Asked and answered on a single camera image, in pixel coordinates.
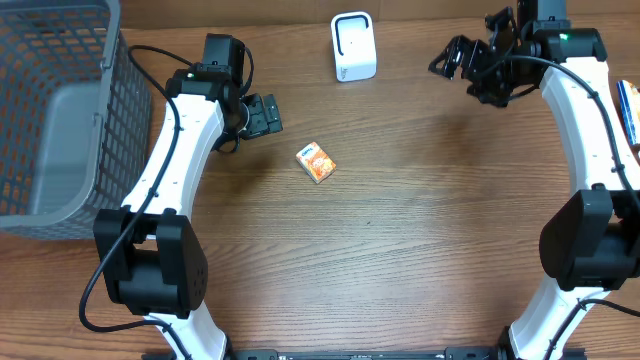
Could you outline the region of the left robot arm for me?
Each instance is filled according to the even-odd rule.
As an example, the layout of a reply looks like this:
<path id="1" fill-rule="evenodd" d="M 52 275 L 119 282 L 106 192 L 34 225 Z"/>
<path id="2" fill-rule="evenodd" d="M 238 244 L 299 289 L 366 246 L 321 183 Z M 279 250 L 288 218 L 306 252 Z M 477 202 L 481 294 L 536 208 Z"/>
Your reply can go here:
<path id="1" fill-rule="evenodd" d="M 163 126 L 131 192 L 115 210 L 98 212 L 93 234 L 100 263 L 79 304 L 89 330 L 158 329 L 171 359 L 232 359 L 229 337 L 205 304 L 208 261 L 191 224 L 210 154 L 282 131 L 273 95 L 250 91 L 249 48 L 209 34 L 203 58 L 186 62 L 158 88 Z"/>

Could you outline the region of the grey plastic mesh basket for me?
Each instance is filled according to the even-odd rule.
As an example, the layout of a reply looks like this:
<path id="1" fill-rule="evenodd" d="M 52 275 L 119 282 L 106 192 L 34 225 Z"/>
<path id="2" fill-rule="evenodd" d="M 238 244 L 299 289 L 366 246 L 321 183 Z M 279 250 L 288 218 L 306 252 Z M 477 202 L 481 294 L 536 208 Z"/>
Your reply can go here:
<path id="1" fill-rule="evenodd" d="M 1 228 L 86 239 L 145 163 L 152 97 L 117 0 L 1 5 Z"/>

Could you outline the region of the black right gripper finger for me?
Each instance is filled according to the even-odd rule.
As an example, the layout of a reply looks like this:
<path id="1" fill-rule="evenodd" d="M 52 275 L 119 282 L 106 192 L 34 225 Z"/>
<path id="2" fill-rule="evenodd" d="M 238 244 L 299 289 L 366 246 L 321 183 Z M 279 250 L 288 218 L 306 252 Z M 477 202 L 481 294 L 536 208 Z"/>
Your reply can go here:
<path id="1" fill-rule="evenodd" d="M 449 80 L 458 68 L 466 69 L 471 55 L 471 40 L 463 35 L 451 39 L 445 49 L 428 66 L 428 70 Z"/>
<path id="2" fill-rule="evenodd" d="M 485 27 L 489 31 L 489 48 L 507 50 L 517 38 L 517 25 L 513 8 L 505 7 L 498 13 L 486 15 Z"/>

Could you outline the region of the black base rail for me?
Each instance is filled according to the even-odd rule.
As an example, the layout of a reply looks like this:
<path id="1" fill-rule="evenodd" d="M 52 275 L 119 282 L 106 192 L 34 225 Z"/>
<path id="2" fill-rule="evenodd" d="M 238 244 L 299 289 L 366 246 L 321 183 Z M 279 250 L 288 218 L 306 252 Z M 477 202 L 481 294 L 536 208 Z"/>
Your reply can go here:
<path id="1" fill-rule="evenodd" d="M 507 360 L 506 350 L 497 347 L 447 347 L 422 352 L 278 352 L 276 350 L 241 350 L 225 359 L 235 360 Z"/>

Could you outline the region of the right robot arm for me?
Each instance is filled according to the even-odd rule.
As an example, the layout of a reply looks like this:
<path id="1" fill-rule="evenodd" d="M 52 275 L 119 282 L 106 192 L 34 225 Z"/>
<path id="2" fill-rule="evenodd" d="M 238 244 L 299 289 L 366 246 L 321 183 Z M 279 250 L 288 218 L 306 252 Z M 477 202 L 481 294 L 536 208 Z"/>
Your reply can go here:
<path id="1" fill-rule="evenodd" d="M 540 92 L 561 137 L 570 197 L 543 227 L 544 276 L 498 342 L 449 359 L 581 359 L 567 341 L 595 306 L 639 274 L 639 165 L 611 98 L 600 33 L 574 27 L 562 1 L 522 1 L 485 19 L 487 40 L 454 37 L 430 63 L 498 108 Z"/>

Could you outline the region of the small orange candy pack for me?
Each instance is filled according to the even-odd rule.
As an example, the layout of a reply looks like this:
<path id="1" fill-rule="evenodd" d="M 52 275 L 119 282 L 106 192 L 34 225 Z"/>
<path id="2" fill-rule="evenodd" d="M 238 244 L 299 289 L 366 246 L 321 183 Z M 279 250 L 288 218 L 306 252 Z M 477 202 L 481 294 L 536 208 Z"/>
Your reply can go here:
<path id="1" fill-rule="evenodd" d="M 319 184 L 336 170 L 335 162 L 316 143 L 311 142 L 296 154 L 296 159 L 310 178 Z"/>

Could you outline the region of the white barcode scanner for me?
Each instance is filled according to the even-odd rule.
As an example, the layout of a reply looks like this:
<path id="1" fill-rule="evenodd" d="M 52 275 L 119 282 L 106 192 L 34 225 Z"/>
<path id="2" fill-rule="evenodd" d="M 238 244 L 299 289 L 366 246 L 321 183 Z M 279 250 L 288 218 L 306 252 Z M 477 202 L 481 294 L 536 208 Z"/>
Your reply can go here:
<path id="1" fill-rule="evenodd" d="M 330 24 L 336 79 L 353 82 L 373 78 L 377 52 L 373 20 L 364 11 L 337 14 Z"/>

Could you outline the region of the white orange snack bag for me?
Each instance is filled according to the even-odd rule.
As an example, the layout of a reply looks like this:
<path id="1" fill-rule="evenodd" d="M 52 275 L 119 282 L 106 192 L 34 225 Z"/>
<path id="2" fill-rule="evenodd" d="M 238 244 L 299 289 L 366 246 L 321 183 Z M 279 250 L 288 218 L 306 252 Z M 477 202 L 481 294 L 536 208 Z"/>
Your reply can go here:
<path id="1" fill-rule="evenodd" d="M 627 139 L 632 147 L 639 145 L 639 87 L 627 80 L 616 83 Z"/>

